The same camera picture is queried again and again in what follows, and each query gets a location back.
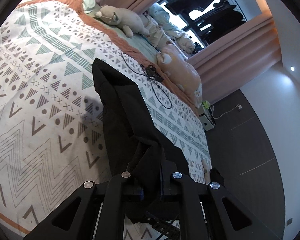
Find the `beige plush toy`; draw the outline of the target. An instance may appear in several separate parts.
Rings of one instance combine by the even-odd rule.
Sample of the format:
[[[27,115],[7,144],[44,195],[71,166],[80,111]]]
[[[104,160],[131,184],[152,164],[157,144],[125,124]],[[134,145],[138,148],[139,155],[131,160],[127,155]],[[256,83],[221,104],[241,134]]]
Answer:
[[[131,10],[103,5],[94,16],[107,25],[120,28],[128,38],[132,38],[134,34],[149,36],[149,31],[143,25],[140,16]]]

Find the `hanging dark clothes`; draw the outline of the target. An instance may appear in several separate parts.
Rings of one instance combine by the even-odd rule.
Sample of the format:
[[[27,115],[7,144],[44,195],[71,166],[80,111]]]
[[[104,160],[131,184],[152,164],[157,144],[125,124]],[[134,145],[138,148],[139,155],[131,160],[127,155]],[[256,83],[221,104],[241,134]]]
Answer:
[[[160,0],[175,25],[208,46],[247,22],[238,0]]]

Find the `patterned white bed duvet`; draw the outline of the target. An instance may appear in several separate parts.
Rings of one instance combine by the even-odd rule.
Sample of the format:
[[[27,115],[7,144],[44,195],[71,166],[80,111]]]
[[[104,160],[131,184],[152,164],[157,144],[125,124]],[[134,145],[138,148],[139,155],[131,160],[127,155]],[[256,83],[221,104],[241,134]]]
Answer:
[[[154,126],[179,147],[190,177],[206,183],[211,159],[189,98],[149,61],[86,15],[82,0],[18,5],[0,27],[0,234],[22,239],[87,180],[110,178],[99,58],[135,82]]]

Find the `white bedside table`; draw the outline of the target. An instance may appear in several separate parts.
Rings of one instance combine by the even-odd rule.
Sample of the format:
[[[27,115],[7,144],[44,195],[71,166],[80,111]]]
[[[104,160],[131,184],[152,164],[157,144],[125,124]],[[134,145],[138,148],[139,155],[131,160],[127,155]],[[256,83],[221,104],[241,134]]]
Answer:
[[[215,122],[212,117],[211,104],[208,101],[202,101],[198,109],[199,120],[203,125],[205,131],[209,131],[215,127]]]

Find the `orange plush pillow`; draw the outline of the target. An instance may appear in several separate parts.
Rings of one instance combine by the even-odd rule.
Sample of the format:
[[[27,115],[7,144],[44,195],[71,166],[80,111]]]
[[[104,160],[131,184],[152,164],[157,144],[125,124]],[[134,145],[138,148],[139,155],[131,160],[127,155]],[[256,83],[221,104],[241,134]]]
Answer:
[[[157,62],[161,71],[199,108],[202,103],[201,78],[179,49],[172,44],[164,45],[157,53]]]

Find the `black large garment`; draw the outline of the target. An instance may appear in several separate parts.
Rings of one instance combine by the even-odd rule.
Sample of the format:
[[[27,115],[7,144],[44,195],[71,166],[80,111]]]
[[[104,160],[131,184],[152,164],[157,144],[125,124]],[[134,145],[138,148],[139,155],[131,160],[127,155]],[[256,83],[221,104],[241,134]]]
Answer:
[[[96,92],[103,104],[103,136],[112,176],[129,172],[123,191],[126,216],[146,222],[146,213],[160,220],[177,217],[178,203],[165,184],[163,167],[189,174],[187,160],[155,126],[138,85],[101,59],[92,64]]]

